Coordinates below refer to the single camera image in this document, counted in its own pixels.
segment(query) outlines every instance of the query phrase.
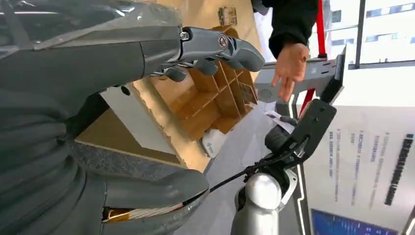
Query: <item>gray carpet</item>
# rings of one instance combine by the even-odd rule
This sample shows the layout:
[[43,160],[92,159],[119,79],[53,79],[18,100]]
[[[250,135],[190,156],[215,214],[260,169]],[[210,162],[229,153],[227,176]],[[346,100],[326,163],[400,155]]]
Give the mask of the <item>gray carpet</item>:
[[[260,103],[230,132],[223,148],[206,172],[211,186],[243,170],[269,152],[264,145],[264,138],[273,123],[263,112],[273,107],[273,104]],[[153,181],[182,170],[74,142],[71,142],[70,146],[73,155],[82,164],[101,172],[125,174]],[[243,177],[236,179],[211,194],[175,235],[230,234],[235,213],[233,199],[236,191],[243,186],[242,180]],[[290,202],[280,214],[280,234],[300,234],[293,202]]]

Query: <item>blue screen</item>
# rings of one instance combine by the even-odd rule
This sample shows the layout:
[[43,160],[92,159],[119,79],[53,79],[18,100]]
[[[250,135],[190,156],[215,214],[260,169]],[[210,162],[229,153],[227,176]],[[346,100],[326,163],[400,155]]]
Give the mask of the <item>blue screen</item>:
[[311,209],[314,235],[397,235],[385,229],[354,219]]

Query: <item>display board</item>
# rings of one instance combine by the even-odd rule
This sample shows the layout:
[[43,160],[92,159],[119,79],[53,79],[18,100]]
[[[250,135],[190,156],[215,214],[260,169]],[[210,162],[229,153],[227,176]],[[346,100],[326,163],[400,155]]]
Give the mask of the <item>display board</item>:
[[370,231],[346,234],[401,234],[415,205],[415,108],[336,108],[304,164],[312,231],[360,224]]

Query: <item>screw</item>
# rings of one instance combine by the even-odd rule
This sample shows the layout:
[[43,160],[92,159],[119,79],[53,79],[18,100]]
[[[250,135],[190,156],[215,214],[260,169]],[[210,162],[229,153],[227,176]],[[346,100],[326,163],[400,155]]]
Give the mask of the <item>screw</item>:
[[190,39],[190,35],[189,35],[189,33],[188,33],[188,32],[181,32],[181,33],[180,33],[180,39],[181,39],[182,41],[187,41],[187,40],[189,40],[189,39]]
[[226,48],[228,46],[228,41],[226,40],[225,35],[223,35],[223,34],[219,35],[218,41],[219,41],[219,46],[221,48]]

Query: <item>gray metal bracket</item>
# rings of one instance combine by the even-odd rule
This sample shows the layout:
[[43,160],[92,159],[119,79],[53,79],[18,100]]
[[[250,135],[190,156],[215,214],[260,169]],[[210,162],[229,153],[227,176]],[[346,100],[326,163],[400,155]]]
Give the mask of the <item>gray metal bracket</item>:
[[[347,69],[347,66],[344,65],[345,52],[346,50],[344,50],[342,56],[338,56],[333,60],[307,61],[304,80],[296,83],[293,90],[294,99],[292,102],[292,114],[294,117],[298,116],[296,103],[301,92],[315,89],[316,96],[321,96],[332,80],[343,80],[343,70]],[[279,81],[275,87],[271,86],[271,81],[275,73],[275,64],[275,62],[265,64],[255,80],[254,85],[257,89],[258,100],[266,103],[276,102],[276,110],[278,113],[289,116],[289,103],[282,101],[282,99],[278,97],[281,81]]]

